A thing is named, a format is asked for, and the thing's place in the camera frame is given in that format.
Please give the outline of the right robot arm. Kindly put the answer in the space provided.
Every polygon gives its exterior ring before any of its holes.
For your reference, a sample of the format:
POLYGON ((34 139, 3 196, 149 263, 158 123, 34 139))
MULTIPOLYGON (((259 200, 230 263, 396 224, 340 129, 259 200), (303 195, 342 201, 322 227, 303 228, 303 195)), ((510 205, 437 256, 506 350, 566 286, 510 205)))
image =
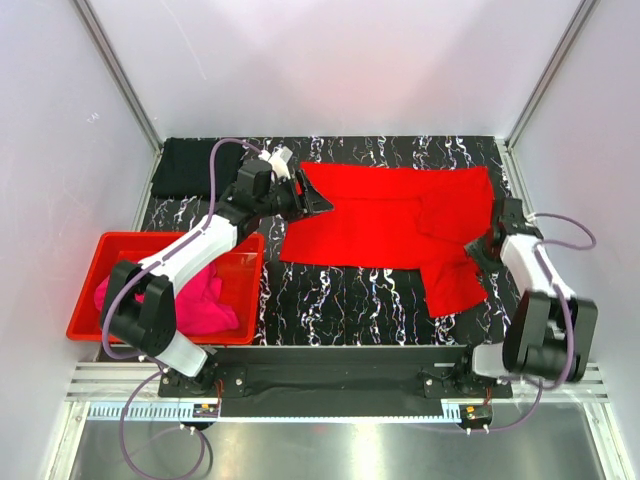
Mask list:
POLYGON ((547 253, 554 245, 580 247, 545 238, 539 217, 526 214, 519 199, 499 199, 485 235, 465 247, 482 272, 508 271, 520 300, 504 339, 467 348, 452 368, 449 380, 464 396, 517 378, 553 390, 584 377, 598 308, 569 287, 547 253))

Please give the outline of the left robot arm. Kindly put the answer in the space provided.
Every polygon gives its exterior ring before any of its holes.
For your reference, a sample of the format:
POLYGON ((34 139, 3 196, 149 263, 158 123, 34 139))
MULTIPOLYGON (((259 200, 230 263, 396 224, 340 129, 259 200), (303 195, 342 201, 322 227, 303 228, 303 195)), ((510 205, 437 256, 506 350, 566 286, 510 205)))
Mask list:
POLYGON ((220 201, 193 229, 156 254, 112 269, 101 311, 102 342, 111 337, 181 376, 196 396, 215 386, 214 356, 177 327, 175 300, 188 282, 230 252, 260 221, 281 216, 296 222, 333 210, 301 169, 252 160, 244 164, 220 201))

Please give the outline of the red t shirt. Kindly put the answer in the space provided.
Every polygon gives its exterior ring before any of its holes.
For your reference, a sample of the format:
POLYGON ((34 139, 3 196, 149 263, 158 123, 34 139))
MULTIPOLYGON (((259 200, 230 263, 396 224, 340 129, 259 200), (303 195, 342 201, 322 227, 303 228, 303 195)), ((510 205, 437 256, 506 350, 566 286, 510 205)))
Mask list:
POLYGON ((490 224, 485 167, 417 170, 306 162, 333 210, 291 223, 280 259, 331 266, 419 270, 432 317, 468 310, 488 294, 465 251, 490 224))

